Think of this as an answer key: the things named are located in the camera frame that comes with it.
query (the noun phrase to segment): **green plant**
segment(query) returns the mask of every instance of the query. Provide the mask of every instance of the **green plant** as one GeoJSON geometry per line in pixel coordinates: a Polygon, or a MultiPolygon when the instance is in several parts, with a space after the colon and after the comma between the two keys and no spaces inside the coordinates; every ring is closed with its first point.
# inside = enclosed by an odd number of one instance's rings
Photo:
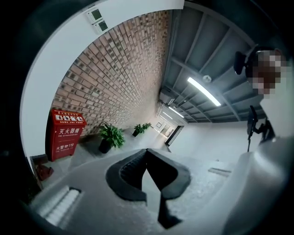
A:
{"type": "Polygon", "coordinates": [[[150,127],[150,126],[151,126],[151,123],[145,123],[142,125],[144,130],[148,129],[148,127],[150,127]]]}
{"type": "Polygon", "coordinates": [[[139,134],[142,134],[142,133],[144,133],[145,129],[141,126],[141,124],[137,124],[135,126],[135,131],[139,134]]]}
{"type": "Polygon", "coordinates": [[[100,128],[101,137],[109,142],[111,146],[120,148],[124,144],[122,129],[118,129],[117,127],[114,127],[108,123],[104,123],[100,128]]]}

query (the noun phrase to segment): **plant pot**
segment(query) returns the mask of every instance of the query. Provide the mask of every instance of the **plant pot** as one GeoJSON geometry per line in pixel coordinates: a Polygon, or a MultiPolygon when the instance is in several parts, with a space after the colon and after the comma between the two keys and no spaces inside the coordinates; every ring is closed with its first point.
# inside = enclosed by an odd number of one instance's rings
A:
{"type": "Polygon", "coordinates": [[[137,136],[139,133],[137,131],[134,131],[133,136],[137,136]]]}
{"type": "Polygon", "coordinates": [[[99,151],[101,153],[107,153],[110,149],[111,149],[110,143],[106,141],[105,139],[103,139],[99,146],[99,151]]]}

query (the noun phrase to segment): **gray ceiling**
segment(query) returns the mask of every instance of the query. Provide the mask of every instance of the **gray ceiling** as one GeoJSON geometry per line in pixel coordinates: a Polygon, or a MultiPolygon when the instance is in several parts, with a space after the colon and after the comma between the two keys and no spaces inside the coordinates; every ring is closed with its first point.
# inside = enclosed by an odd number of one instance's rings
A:
{"type": "Polygon", "coordinates": [[[232,67],[236,51],[248,53],[253,47],[254,42],[235,24],[208,8],[186,2],[183,10],[173,12],[171,24],[163,81],[163,87],[176,96],[171,107],[189,123],[244,121],[250,105],[264,118],[259,105],[263,97],[232,67]],[[204,75],[212,82],[203,83],[204,75]],[[189,84],[189,77],[202,84],[221,106],[189,84]]]}

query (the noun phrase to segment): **red box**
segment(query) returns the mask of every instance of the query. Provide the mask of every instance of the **red box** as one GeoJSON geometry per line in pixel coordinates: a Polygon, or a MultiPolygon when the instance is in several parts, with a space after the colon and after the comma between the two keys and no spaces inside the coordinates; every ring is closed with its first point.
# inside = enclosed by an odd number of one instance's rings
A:
{"type": "Polygon", "coordinates": [[[75,112],[52,109],[51,114],[50,158],[55,161],[74,154],[87,122],[81,114],[75,112]]]}

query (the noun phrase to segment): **smoke detector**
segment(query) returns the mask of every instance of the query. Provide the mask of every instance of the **smoke detector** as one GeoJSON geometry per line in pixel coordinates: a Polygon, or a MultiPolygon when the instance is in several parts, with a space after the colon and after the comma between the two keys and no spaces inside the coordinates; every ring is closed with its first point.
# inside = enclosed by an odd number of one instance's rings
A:
{"type": "Polygon", "coordinates": [[[205,75],[205,76],[203,76],[202,80],[205,83],[210,83],[211,82],[211,77],[209,75],[205,75]]]}

